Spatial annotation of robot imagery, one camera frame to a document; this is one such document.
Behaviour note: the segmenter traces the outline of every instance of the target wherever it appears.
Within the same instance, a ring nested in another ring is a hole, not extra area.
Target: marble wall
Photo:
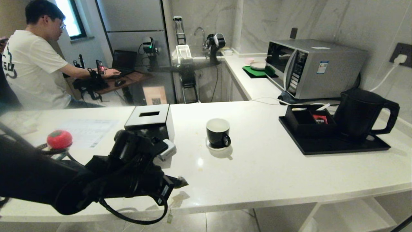
[[[200,55],[203,44],[202,32],[199,30],[194,36],[197,27],[202,27],[205,37],[208,34],[222,33],[225,36],[226,46],[232,46],[234,16],[237,0],[172,0],[173,15],[180,15],[186,34],[186,43],[190,46],[192,56]]]
[[[313,38],[368,51],[361,88],[376,86],[391,68],[397,43],[412,43],[412,0],[247,0],[237,1],[233,39],[240,53],[266,53],[271,39]],[[401,105],[412,124],[412,69],[398,67],[375,92]]]

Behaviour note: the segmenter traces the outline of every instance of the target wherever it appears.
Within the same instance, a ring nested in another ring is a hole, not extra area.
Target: laptop
[[[123,77],[127,74],[135,72],[134,66],[136,64],[137,52],[115,50],[113,53],[112,69],[117,69],[121,72],[115,78]]]

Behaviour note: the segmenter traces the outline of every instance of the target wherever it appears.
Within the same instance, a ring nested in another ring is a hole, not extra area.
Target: saucer
[[[206,147],[209,148],[210,150],[213,150],[213,151],[223,151],[223,150],[228,148],[228,147],[222,147],[222,148],[213,148],[213,147],[211,147],[211,144],[210,144],[209,140],[207,139],[207,137],[206,137]]]

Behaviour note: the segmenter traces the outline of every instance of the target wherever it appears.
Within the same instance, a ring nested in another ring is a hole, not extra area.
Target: small bowl
[[[233,50],[225,50],[225,56],[233,55]]]
[[[245,64],[251,64],[253,61],[255,61],[254,58],[245,58]]]

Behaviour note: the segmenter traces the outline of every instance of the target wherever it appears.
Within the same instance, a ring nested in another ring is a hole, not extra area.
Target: white cable
[[[321,108],[318,108],[317,110],[324,110],[328,107],[330,107],[330,103],[327,103],[326,105],[322,106]]]
[[[398,67],[399,64],[393,64],[392,68],[389,70],[389,72],[386,74],[386,76],[384,77],[384,79],[381,81],[381,83],[379,83],[375,88],[371,89],[370,91],[373,92],[374,90],[376,90],[377,88],[379,88],[379,86],[382,85],[383,82],[386,81],[386,79],[388,78],[388,76],[391,74],[391,72]]]
[[[391,74],[391,72],[399,66],[399,64],[405,63],[406,59],[408,58],[407,55],[404,54],[399,54],[394,60],[393,60],[393,67],[389,70],[389,72],[386,74],[386,76],[384,77],[384,79],[381,81],[381,83],[379,83],[375,88],[371,89],[370,91],[374,91],[375,89],[379,88],[379,86],[381,86],[381,84],[388,78],[389,74]]]
[[[270,98],[270,99],[276,100],[278,102],[282,102],[283,104],[291,105],[291,103],[287,103],[285,101],[282,101],[282,100],[274,98],[274,97],[259,97],[259,98],[252,99],[250,101],[256,101],[256,100],[259,100],[259,99],[262,99],[262,98]],[[268,105],[277,105],[277,104],[270,104],[270,103],[266,103],[266,102],[261,102],[261,103],[265,103],[265,104],[268,104]]]

